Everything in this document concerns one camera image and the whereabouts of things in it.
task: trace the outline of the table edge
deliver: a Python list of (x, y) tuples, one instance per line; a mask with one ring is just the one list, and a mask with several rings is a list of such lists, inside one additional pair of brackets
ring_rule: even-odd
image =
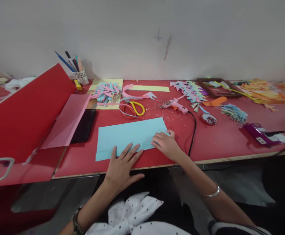
[[(239, 161), (239, 160), (246, 160), (246, 159), (253, 159), (253, 158), (264, 158), (264, 157), (270, 157), (278, 152), (269, 152), (269, 153), (257, 153), (257, 154), (250, 154), (250, 155), (243, 155), (243, 156), (235, 156), (235, 157), (227, 157), (227, 158), (218, 158), (218, 159), (210, 159), (210, 160), (202, 160), (202, 161), (195, 161), (197, 165), (201, 164), (212, 164), (212, 163), (220, 163), (220, 162), (231, 162), (231, 161)], [(85, 176), (95, 176), (106, 173), (106, 171), (103, 172), (94, 172), (94, 173), (86, 173), (86, 174), (79, 174), (79, 175), (69, 175), (69, 176), (60, 176), (60, 177), (54, 177), (58, 166), (56, 167), (53, 176), (51, 180), (58, 180), (58, 179), (67, 179), (67, 178), (76, 178), (76, 177), (85, 177)], [(160, 168), (160, 167), (169, 167), (169, 166), (178, 166), (177, 163), (175, 164), (168, 164), (168, 165), (158, 165), (158, 166), (148, 166), (148, 167), (141, 167), (141, 168), (133, 168), (131, 170), (145, 170), (145, 169), (152, 169), (152, 168)]]

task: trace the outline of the white wall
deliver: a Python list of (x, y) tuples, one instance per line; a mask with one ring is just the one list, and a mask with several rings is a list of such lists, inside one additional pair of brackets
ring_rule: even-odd
[(100, 78), (285, 80), (285, 0), (0, 0), (1, 71), (38, 75), (66, 50)]

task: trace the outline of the pencil holder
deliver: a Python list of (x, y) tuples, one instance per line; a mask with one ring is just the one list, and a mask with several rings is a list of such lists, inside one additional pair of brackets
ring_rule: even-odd
[(79, 81), (82, 85), (87, 85), (89, 83), (88, 78), (86, 76), (85, 70), (81, 72), (73, 73), (75, 78)]

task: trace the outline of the hand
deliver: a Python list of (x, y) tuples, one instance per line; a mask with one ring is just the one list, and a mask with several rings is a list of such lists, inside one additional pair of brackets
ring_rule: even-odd
[(133, 144), (129, 144), (118, 158), (116, 158), (116, 147), (113, 147), (111, 160), (104, 181), (109, 184), (110, 187), (113, 187), (115, 189), (116, 194), (119, 194), (132, 183), (145, 177), (144, 174), (137, 174), (134, 176), (129, 175), (130, 169), (143, 153), (143, 150), (141, 149), (135, 154), (135, 156), (133, 156), (135, 151), (139, 149), (140, 145), (135, 145), (129, 151), (132, 145)]
[(177, 145), (174, 139), (175, 136), (174, 131), (168, 130), (166, 132), (168, 132), (170, 136), (168, 136), (163, 132), (156, 133), (156, 135), (152, 138), (152, 140), (156, 141), (157, 143), (151, 142), (151, 144), (160, 152), (162, 152), (167, 158), (180, 164), (179, 162), (182, 160), (182, 158), (184, 158), (187, 155)]

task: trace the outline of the red folder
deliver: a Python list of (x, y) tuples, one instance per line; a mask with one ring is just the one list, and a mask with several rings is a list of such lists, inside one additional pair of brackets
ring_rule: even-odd
[(47, 136), (76, 87), (60, 64), (0, 102), (0, 158), (25, 162)]

